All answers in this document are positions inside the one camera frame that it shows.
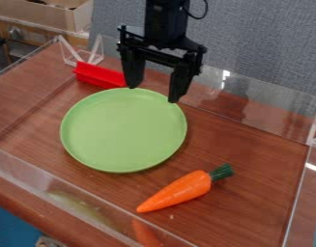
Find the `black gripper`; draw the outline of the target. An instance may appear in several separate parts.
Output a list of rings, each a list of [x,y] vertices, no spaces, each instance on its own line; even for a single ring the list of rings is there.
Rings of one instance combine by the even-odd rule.
[[[126,86],[135,89],[143,83],[148,61],[175,68],[169,82],[171,103],[177,103],[188,93],[207,52],[207,47],[187,36],[189,19],[202,20],[207,16],[208,2],[203,1],[204,14],[195,16],[191,0],[147,0],[144,26],[122,24],[118,27]]]

